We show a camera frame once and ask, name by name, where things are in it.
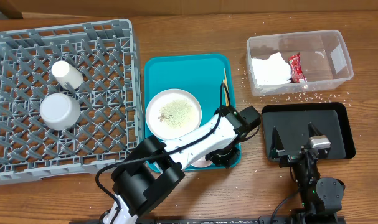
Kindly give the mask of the grey bowl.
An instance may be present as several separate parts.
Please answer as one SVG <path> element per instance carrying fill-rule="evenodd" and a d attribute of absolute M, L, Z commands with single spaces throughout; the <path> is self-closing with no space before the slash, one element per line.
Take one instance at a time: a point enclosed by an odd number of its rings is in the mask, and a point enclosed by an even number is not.
<path fill-rule="evenodd" d="M 53 130 L 62 131 L 72 127 L 79 116 L 79 102 L 62 93 L 51 94 L 40 104 L 40 117 Z"/>

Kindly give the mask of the white cup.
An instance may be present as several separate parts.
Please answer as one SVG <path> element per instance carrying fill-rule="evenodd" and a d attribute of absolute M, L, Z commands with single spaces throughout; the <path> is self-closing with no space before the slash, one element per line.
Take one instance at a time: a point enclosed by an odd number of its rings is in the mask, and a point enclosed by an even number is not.
<path fill-rule="evenodd" d="M 61 87 L 69 84 L 73 89 L 79 88 L 83 82 L 83 75 L 66 61 L 56 61 L 51 67 L 51 72 Z"/>

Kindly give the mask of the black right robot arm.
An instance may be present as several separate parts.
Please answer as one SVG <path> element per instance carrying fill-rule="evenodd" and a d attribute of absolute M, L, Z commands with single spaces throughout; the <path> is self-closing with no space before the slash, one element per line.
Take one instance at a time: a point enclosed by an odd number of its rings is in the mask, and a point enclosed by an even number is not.
<path fill-rule="evenodd" d="M 275 221 L 277 211 L 287 200 L 300 195 L 302 208 L 294 209 L 286 223 L 338 223 L 337 212 L 342 209 L 344 183 L 333 177 L 321 177 L 317 162 L 327 158 L 331 142 L 313 123 L 308 124 L 309 139 L 298 152 L 288 154 L 277 128 L 272 131 L 269 158 L 278 159 L 279 167 L 288 167 L 298 190 L 284 199 L 274 210 L 270 222 Z"/>

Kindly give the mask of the white napkin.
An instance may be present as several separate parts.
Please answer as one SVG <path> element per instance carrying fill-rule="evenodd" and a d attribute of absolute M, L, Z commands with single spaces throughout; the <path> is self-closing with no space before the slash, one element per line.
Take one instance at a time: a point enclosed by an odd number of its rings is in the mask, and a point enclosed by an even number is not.
<path fill-rule="evenodd" d="M 291 82 L 291 67 L 279 52 L 268 59 L 253 58 L 252 68 L 257 85 L 282 85 Z"/>

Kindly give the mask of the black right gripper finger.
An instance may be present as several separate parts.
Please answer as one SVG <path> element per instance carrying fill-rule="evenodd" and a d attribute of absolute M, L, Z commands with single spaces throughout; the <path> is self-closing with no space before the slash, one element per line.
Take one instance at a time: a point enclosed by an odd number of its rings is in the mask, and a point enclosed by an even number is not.
<path fill-rule="evenodd" d="M 308 132 L 311 138 L 323 136 L 323 134 L 317 129 L 317 127 L 312 122 L 308 123 Z"/>
<path fill-rule="evenodd" d="M 272 132 L 272 152 L 284 152 L 285 148 L 280 139 L 280 135 L 276 127 L 273 128 Z"/>

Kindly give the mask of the red snack wrapper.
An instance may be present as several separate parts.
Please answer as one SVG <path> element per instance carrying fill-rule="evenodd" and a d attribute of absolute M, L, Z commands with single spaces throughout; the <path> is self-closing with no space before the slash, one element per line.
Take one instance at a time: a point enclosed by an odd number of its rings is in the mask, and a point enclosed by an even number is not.
<path fill-rule="evenodd" d="M 288 63 L 290 65 L 291 79 L 293 83 L 304 83 L 307 82 L 305 75 L 301 68 L 300 63 L 300 53 L 292 55 Z"/>

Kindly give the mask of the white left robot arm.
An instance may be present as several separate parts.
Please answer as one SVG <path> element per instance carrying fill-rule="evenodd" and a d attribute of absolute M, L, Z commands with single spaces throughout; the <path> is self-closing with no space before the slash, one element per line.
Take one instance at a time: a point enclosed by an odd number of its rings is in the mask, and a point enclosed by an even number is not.
<path fill-rule="evenodd" d="M 165 141 L 145 138 L 124 161 L 97 172 L 112 169 L 114 182 L 109 191 L 95 181 L 114 201 L 99 222 L 135 223 L 164 201 L 184 178 L 184 170 L 202 157 L 229 168 L 240 157 L 236 145 L 252 138 L 260 123 L 261 115 L 253 106 L 237 111 L 222 105 L 210 121 L 186 135 Z"/>

